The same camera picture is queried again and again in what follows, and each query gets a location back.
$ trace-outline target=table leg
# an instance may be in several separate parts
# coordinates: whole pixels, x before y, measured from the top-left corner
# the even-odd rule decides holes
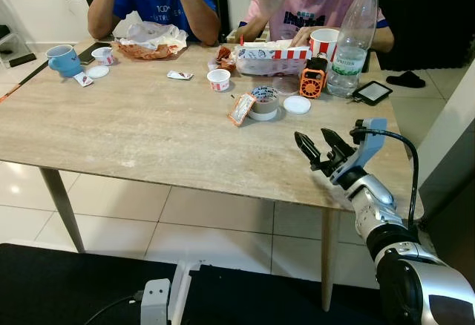
[[[82,244],[81,234],[77,227],[76,218],[74,217],[73,208],[69,201],[68,193],[65,185],[62,183],[59,171],[56,169],[40,168],[46,186],[50,191],[54,204],[58,209],[59,216],[65,224],[71,239],[79,253],[85,253],[84,245]]]
[[[330,310],[333,281],[335,278],[335,262],[338,250],[338,230],[340,227],[340,211],[324,209],[321,230],[321,307],[325,312]]]

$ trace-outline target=man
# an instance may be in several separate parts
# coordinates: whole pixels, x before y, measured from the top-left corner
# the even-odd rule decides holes
[[[89,33],[96,39],[109,35],[133,10],[143,21],[174,24],[191,40],[213,45],[220,21],[213,0],[94,0],[88,12]]]
[[[310,34],[319,28],[340,27],[354,0],[252,0],[236,38],[254,41],[267,22],[272,41],[292,39],[292,47],[309,44]],[[372,49],[389,52],[394,36],[381,11]]]

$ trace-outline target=orange portable fan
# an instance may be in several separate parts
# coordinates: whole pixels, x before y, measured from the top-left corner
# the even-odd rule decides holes
[[[300,95],[309,99],[316,99],[327,82],[327,57],[319,53],[316,58],[307,61],[307,66],[302,72],[300,80]]]

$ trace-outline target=plastic bottle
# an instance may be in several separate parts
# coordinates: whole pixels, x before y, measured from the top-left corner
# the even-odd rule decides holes
[[[378,19],[378,0],[355,0],[347,11],[338,35],[338,47],[328,73],[332,95],[351,97],[373,43]]]

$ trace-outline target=wooden table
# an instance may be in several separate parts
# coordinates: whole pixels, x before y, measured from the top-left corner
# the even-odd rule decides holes
[[[77,45],[76,51],[91,43]],[[84,246],[58,170],[320,207],[322,306],[328,310],[338,219],[340,211],[352,207],[339,187],[310,170],[294,131],[307,134],[324,154],[329,147],[323,127],[351,142],[348,133],[357,119],[385,117],[388,129],[399,132],[390,101],[370,107],[322,94],[306,115],[286,114],[281,108],[270,122],[247,119],[237,128],[226,118],[235,98],[272,79],[235,72],[229,91],[211,91],[207,62],[216,50],[192,45],[174,59],[158,62],[131,61],[114,51],[118,63],[88,88],[45,69],[0,104],[0,160],[40,167],[79,252]],[[363,82],[381,80],[375,57]],[[195,77],[189,82],[167,79],[169,70]],[[388,187],[398,213],[406,217],[411,170],[403,145],[387,139],[367,171]],[[421,216],[418,200],[416,218]]]

